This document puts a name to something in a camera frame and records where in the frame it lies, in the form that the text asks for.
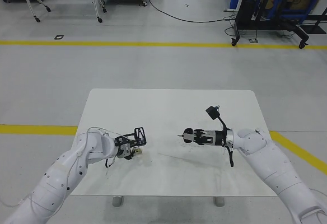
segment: black cable on floor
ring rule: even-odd
[[[316,24],[316,22],[310,22],[308,24]],[[302,25],[308,25],[308,24],[302,24]],[[327,22],[320,22],[319,24],[327,24]]]
[[[165,14],[165,15],[168,15],[168,16],[170,16],[170,17],[172,17],[172,18],[175,18],[175,19],[177,19],[177,20],[184,21],[184,22],[192,22],[192,23],[195,23],[195,24],[207,24],[207,23],[210,23],[210,22],[220,22],[220,21],[229,21],[229,20],[233,20],[233,19],[230,18],[231,16],[226,16],[226,17],[224,17],[223,19],[220,19],[220,20],[211,20],[211,21],[190,21],[190,20],[183,20],[182,18],[177,18],[177,17],[172,16],[172,15],[170,15],[170,14],[168,14],[168,13],[162,11],[162,10],[159,10],[158,8],[156,8],[156,6],[154,6],[154,5],[152,4],[151,0],[148,0],[148,1],[149,1],[149,3],[152,5],[152,7],[154,7],[154,8],[155,8],[156,10],[158,10],[159,12],[162,12],[162,13]]]

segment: tabletop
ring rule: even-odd
[[[260,128],[268,132],[259,104],[247,90],[93,89],[77,134],[101,127],[120,134],[143,127],[147,144],[132,160],[116,158],[90,164],[72,195],[142,196],[276,196],[244,158],[220,146],[184,143],[186,128],[221,130],[205,112],[220,105],[227,127]]]

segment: yellow tape stripe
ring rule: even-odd
[[[165,43],[165,42],[116,42],[116,41],[31,41],[0,40],[0,45],[37,45],[37,46],[143,46],[179,48],[233,48],[231,43]],[[237,44],[236,48],[245,49],[299,49],[297,45],[284,44]],[[308,45],[305,49],[327,50],[327,45]]]
[[[0,134],[49,134],[73,136],[77,126],[35,126],[35,125],[5,125],[0,124]]]
[[[73,136],[76,134],[77,126],[39,126],[39,125],[5,125],[0,124],[0,134],[43,134]],[[298,157],[308,162],[327,175],[327,164],[310,154],[300,146],[294,144],[278,132],[269,132],[274,141],[293,152]]]
[[[269,133],[274,141],[278,142],[283,147],[285,147],[289,151],[293,152],[295,155],[302,158],[307,163],[309,163],[310,165],[312,165],[313,167],[317,168],[318,170],[323,172],[325,175],[327,175],[327,164],[325,162],[319,160],[317,157],[315,157],[314,155],[305,151],[300,146],[294,144],[293,142],[291,142],[289,139],[282,136],[278,132],[270,131]]]

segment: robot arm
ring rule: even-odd
[[[218,107],[210,107],[206,111],[212,119],[218,118],[224,124],[219,117]],[[229,148],[239,151],[257,176],[279,196],[294,224],[327,223],[327,206],[300,179],[288,157],[268,134],[249,129],[235,132],[225,127],[224,124],[223,131],[188,128],[182,137],[185,142],[223,146],[228,152]],[[319,214],[325,215],[326,219],[319,218]]]
[[[76,137],[76,143],[57,158],[5,224],[47,223],[84,178],[89,164],[115,157],[130,160],[135,153],[131,148],[145,145],[146,137],[143,128],[115,139],[103,129],[90,128]]]

